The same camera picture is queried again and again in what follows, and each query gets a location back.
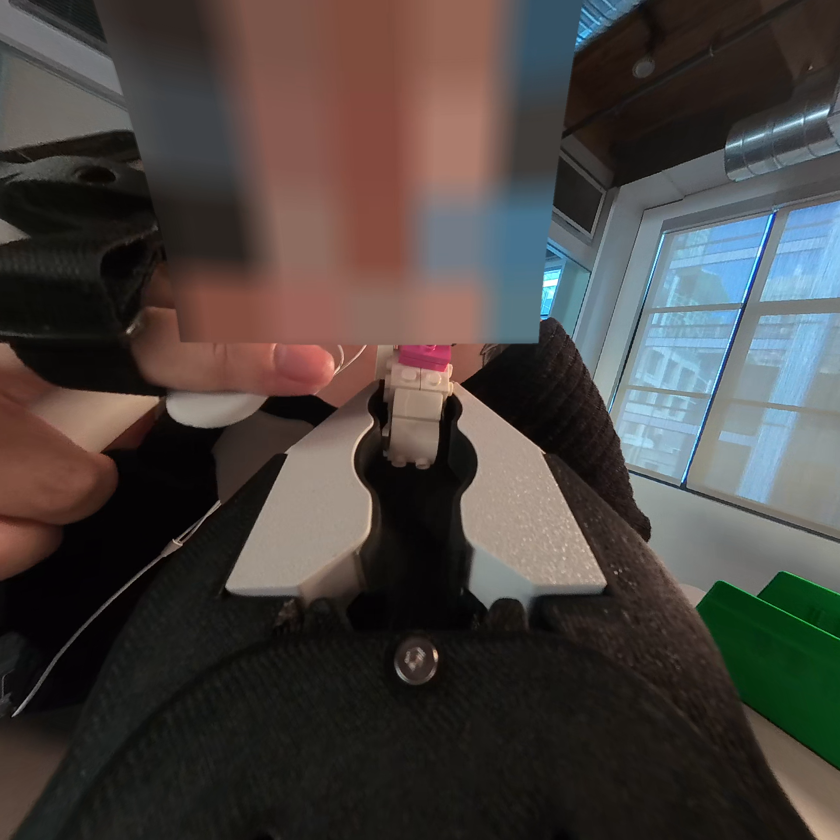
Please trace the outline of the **dark wall vent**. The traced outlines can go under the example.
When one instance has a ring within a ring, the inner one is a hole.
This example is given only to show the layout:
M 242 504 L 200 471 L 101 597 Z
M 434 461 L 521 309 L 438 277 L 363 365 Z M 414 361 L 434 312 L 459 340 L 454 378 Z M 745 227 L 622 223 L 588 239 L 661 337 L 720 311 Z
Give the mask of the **dark wall vent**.
M 567 153 L 561 152 L 553 194 L 554 211 L 581 234 L 592 238 L 606 197 L 606 188 Z

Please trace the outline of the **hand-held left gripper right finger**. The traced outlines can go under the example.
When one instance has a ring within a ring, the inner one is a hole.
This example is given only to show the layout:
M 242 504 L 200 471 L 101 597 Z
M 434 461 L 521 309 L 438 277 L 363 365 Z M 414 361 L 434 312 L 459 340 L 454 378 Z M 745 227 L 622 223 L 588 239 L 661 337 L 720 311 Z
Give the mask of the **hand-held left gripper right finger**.
M 606 579 L 540 447 L 455 385 L 457 429 L 476 452 L 461 522 L 480 601 L 597 595 Z

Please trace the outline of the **large paned window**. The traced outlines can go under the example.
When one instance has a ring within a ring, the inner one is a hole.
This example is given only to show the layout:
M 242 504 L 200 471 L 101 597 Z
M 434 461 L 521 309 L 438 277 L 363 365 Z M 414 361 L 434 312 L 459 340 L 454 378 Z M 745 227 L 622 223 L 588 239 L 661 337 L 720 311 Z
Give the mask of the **large paned window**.
M 838 531 L 838 195 L 660 235 L 610 407 L 636 472 Z

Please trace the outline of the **silver ventilation duct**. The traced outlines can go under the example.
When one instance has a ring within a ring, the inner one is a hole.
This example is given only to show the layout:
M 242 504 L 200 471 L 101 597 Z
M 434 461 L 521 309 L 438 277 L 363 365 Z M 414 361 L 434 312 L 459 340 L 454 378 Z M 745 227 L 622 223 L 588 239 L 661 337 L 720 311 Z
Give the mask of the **silver ventilation duct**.
M 839 151 L 838 64 L 808 73 L 791 99 L 736 122 L 724 147 L 729 180 L 741 182 Z

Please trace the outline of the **green plastic bin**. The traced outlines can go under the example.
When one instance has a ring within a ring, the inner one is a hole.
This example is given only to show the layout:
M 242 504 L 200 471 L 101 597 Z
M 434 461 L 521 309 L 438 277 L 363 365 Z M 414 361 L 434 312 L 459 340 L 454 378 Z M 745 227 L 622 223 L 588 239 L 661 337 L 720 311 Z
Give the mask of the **green plastic bin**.
M 788 572 L 758 595 L 717 581 L 697 605 L 742 701 L 839 767 L 839 594 Z

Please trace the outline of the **person's right hand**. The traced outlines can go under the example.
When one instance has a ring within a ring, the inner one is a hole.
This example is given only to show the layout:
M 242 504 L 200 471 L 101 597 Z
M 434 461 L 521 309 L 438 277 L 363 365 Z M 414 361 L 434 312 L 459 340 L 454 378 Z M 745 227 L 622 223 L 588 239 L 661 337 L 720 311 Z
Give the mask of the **person's right hand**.
M 153 384 L 186 392 L 314 394 L 331 382 L 333 357 L 319 346 L 133 342 Z M 92 454 L 30 411 L 49 385 L 2 344 L 1 578 L 33 567 L 60 545 L 63 527 L 99 510 L 118 485 L 113 460 Z

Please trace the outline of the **white and pink lego assembly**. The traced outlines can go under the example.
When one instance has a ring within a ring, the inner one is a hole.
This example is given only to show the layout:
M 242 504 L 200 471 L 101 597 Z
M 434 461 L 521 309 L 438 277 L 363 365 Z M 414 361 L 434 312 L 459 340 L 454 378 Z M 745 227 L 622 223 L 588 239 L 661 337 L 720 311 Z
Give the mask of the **white and pink lego assembly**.
M 449 344 L 379 345 L 375 373 L 384 383 L 384 453 L 394 467 L 430 468 L 454 390 Z

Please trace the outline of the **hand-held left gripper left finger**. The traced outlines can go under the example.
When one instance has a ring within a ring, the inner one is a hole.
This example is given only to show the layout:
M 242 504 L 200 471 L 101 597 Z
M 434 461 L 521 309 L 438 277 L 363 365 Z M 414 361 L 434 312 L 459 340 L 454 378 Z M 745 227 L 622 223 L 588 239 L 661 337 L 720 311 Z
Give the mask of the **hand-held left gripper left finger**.
M 358 552 L 373 502 L 355 465 L 374 428 L 369 384 L 291 446 L 226 590 L 242 596 L 322 597 L 350 602 L 364 588 Z

